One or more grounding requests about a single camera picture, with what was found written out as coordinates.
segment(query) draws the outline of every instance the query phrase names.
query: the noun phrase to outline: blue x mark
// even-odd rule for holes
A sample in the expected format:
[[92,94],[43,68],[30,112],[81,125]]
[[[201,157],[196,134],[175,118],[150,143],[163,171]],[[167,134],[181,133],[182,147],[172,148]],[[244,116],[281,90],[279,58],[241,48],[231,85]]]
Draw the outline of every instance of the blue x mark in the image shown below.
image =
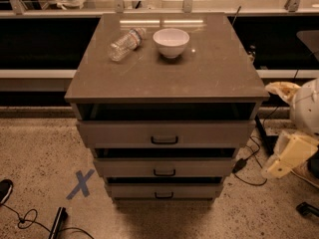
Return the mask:
[[85,197],[90,195],[86,182],[88,181],[88,179],[91,177],[93,173],[94,173],[94,169],[91,169],[85,176],[83,176],[82,171],[77,171],[76,174],[77,174],[79,183],[67,196],[68,200],[71,200],[80,191],[80,189],[82,190],[82,193]]

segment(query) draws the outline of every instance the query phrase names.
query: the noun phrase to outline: bowl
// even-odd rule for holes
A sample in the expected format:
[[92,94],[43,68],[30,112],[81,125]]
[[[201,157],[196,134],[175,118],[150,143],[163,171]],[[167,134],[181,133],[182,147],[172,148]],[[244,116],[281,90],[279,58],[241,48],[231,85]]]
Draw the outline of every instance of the bowl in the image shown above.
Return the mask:
[[189,35],[181,29],[165,28],[155,32],[153,39],[163,56],[174,59],[186,48]]

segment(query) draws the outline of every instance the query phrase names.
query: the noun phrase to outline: concrete floor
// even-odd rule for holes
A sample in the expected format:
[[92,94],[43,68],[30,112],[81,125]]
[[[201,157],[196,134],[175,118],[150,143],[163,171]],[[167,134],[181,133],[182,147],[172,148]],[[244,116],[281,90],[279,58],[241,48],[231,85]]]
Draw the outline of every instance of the concrete floor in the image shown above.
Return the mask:
[[[268,180],[261,187],[242,183],[233,175],[226,178],[224,189],[213,203],[207,201],[119,201],[108,197],[104,181],[97,172],[88,179],[90,195],[78,192],[67,196],[78,184],[76,172],[85,176],[92,165],[92,155],[81,142],[69,108],[0,109],[0,179],[14,182],[7,205],[23,216],[37,209],[37,221],[51,228],[57,209],[67,208],[65,227],[79,227],[95,239],[115,238],[298,238],[317,239],[319,218],[301,217],[295,210],[303,201],[319,206],[318,189],[293,174]],[[289,119],[271,119],[266,127],[279,133],[293,130]],[[254,149],[252,141],[248,143]],[[243,148],[239,156],[248,156]],[[267,156],[261,148],[257,158]],[[263,181],[256,161],[238,176],[259,183]],[[17,215],[0,207],[0,238],[40,239],[49,232],[33,224],[26,230],[17,227]],[[61,238],[85,239],[71,230]]]

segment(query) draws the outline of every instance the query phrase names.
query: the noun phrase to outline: cabinet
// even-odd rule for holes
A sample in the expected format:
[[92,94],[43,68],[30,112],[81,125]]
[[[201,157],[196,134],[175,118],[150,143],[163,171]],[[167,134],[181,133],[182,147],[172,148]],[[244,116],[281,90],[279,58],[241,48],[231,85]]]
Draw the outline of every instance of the cabinet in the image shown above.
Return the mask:
[[[148,30],[120,63],[108,45],[131,27]],[[175,27],[190,42],[161,56],[153,33]],[[65,96],[113,199],[215,199],[268,99],[222,13],[107,14]]]

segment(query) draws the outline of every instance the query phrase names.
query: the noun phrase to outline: power adapter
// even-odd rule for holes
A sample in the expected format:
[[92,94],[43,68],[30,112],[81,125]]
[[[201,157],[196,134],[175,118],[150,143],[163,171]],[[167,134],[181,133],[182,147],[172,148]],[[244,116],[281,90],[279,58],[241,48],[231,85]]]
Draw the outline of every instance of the power adapter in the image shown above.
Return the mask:
[[247,164],[247,159],[243,159],[243,158],[239,159],[239,160],[235,163],[235,165],[233,166],[231,172],[232,172],[232,173],[237,173],[237,172],[240,171],[243,167],[245,167],[246,164]]

